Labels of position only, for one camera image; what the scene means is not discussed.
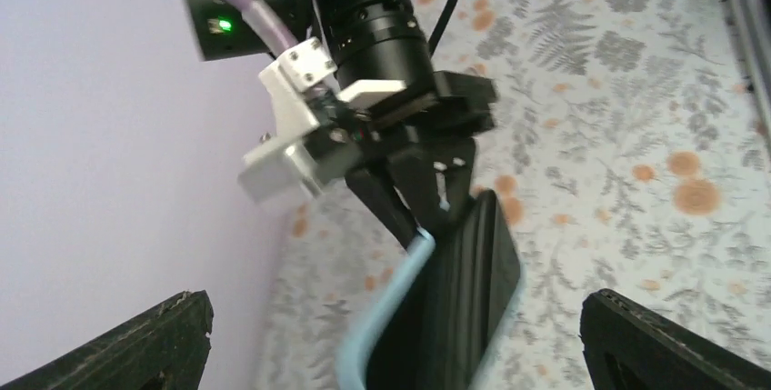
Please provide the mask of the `blue-cased black phone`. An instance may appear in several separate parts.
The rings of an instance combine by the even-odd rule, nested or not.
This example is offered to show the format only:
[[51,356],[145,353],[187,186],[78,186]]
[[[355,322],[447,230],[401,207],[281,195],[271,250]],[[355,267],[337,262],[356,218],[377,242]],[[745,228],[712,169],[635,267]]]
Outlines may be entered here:
[[521,264],[498,196],[485,190],[384,311],[366,389],[467,389],[515,295]]

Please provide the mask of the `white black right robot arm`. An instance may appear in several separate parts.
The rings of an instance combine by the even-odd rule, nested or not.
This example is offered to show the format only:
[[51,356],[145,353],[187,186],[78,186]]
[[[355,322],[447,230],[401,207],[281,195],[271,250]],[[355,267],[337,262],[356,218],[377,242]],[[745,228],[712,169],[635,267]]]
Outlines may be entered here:
[[475,136],[493,128],[493,81],[438,71],[458,0],[425,34],[411,0],[185,0],[202,57],[265,54],[273,136],[238,177],[263,202],[344,181],[402,245],[418,232],[491,249],[495,200],[472,197]]

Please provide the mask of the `light blue phone case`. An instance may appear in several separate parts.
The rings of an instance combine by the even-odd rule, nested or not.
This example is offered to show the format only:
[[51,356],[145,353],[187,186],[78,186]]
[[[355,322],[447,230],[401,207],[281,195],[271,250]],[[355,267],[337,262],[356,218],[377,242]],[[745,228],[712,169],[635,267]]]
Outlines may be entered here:
[[380,296],[344,336],[343,389],[479,389],[521,263],[509,233],[470,229],[448,246],[419,230]]

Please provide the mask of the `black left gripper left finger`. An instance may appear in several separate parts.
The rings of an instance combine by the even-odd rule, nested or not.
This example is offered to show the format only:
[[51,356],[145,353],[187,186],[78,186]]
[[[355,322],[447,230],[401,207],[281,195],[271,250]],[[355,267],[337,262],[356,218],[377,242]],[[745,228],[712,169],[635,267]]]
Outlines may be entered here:
[[207,292],[180,292],[1,387],[197,389],[213,318]]

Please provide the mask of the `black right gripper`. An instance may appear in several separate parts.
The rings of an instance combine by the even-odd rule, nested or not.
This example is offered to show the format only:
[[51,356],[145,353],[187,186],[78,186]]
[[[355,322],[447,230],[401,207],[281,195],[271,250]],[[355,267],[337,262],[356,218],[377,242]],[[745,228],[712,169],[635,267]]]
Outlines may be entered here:
[[[345,176],[348,189],[407,249],[417,224],[447,231],[463,213],[476,157],[469,136],[494,127],[497,99],[492,79],[467,73],[436,71],[412,83],[359,80],[311,101],[319,126],[301,146],[319,181]],[[368,167],[387,157],[390,174]]]

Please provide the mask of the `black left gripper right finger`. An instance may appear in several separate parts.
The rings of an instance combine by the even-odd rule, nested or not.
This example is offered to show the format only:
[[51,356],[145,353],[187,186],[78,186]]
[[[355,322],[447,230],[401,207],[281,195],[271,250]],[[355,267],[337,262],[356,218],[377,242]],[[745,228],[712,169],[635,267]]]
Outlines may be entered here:
[[579,335],[598,390],[770,387],[768,370],[611,289],[584,300]]

